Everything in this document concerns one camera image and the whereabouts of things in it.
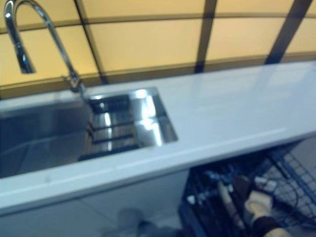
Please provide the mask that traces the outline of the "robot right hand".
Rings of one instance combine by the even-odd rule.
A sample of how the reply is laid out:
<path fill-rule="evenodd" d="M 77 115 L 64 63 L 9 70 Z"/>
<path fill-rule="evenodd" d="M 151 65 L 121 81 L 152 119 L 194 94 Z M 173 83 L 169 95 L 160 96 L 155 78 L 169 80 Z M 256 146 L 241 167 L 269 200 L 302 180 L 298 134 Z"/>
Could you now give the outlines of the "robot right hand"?
<path fill-rule="evenodd" d="M 247 199 L 251 191 L 251 182 L 245 176 L 235 176 L 233 178 L 233 187 L 240 199 Z"/>

